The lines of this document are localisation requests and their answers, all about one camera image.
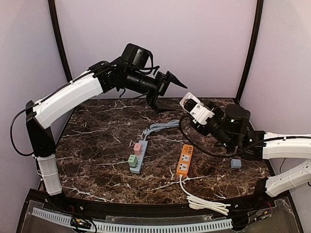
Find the pink plug adapter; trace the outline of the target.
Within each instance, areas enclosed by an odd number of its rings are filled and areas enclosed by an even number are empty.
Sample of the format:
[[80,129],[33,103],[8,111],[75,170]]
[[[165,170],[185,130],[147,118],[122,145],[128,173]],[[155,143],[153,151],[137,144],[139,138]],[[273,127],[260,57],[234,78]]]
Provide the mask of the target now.
[[134,150],[134,155],[141,156],[141,154],[142,154],[142,144],[141,143],[136,143],[134,145],[133,150]]

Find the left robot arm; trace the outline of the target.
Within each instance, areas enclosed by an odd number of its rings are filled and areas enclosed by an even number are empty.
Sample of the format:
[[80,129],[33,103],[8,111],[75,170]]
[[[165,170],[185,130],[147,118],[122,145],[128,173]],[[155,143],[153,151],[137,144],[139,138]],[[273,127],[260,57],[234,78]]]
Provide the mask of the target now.
[[50,196],[62,193],[56,164],[56,145],[51,125],[81,103],[112,89],[129,89],[145,95],[155,112],[170,111],[157,101],[171,83],[185,88],[171,72],[157,67],[136,66],[120,57],[112,62],[101,61],[89,67],[79,77],[26,107],[26,128],[37,160],[45,190]]

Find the blue power strip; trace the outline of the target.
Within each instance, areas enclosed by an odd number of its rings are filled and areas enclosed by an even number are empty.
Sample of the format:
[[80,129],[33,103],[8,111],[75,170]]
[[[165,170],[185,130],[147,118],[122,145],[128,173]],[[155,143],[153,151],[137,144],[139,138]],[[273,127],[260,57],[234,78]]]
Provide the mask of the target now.
[[148,147],[148,141],[145,140],[140,140],[138,143],[142,144],[142,154],[141,156],[137,156],[138,159],[138,164],[136,167],[130,167],[130,171],[131,173],[135,173],[135,174],[140,174],[141,169],[142,169],[142,165],[143,165],[143,160],[147,151],[147,147]]

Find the orange power strip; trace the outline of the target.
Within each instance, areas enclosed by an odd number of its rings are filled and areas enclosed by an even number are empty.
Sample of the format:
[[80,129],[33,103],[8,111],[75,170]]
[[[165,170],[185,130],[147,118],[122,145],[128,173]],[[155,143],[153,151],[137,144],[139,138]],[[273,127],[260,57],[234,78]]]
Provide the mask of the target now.
[[179,162],[177,165],[177,169],[176,169],[177,176],[182,175],[183,178],[187,177],[193,151],[194,151],[194,146],[188,145],[188,144],[183,145],[181,155],[179,158]]

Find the light blue plug adapter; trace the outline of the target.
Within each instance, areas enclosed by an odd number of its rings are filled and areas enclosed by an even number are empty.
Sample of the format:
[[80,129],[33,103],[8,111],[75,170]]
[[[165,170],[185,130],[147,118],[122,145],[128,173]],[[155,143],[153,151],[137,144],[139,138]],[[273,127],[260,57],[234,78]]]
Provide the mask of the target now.
[[242,161],[241,159],[232,159],[231,160],[231,168],[232,169],[241,169]]

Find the green plug adapter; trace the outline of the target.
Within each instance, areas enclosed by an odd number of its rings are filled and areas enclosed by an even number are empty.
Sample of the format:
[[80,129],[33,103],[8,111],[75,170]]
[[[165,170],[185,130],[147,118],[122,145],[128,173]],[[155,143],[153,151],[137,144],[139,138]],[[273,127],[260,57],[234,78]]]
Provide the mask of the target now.
[[131,154],[128,158],[128,164],[130,167],[136,167],[138,164],[137,156],[134,154]]

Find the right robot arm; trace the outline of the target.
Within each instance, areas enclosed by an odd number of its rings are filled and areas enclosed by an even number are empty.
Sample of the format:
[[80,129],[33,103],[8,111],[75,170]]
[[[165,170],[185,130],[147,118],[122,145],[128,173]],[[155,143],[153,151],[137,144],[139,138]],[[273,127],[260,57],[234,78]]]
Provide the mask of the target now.
[[245,160],[273,158],[304,158],[300,165],[259,182],[258,189],[266,195],[278,194],[302,184],[311,183],[311,136],[276,134],[248,129],[250,112],[230,104],[225,110],[215,103],[207,105],[187,99],[182,107],[192,119],[192,126],[202,135],[213,136],[226,153]]

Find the white cube socket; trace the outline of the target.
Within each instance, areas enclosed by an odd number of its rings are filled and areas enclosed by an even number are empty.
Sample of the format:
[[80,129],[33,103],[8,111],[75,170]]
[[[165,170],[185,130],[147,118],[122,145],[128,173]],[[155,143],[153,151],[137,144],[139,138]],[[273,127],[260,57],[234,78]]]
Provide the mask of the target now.
[[180,106],[187,112],[191,112],[196,105],[203,106],[202,102],[191,92],[188,92],[179,102]]

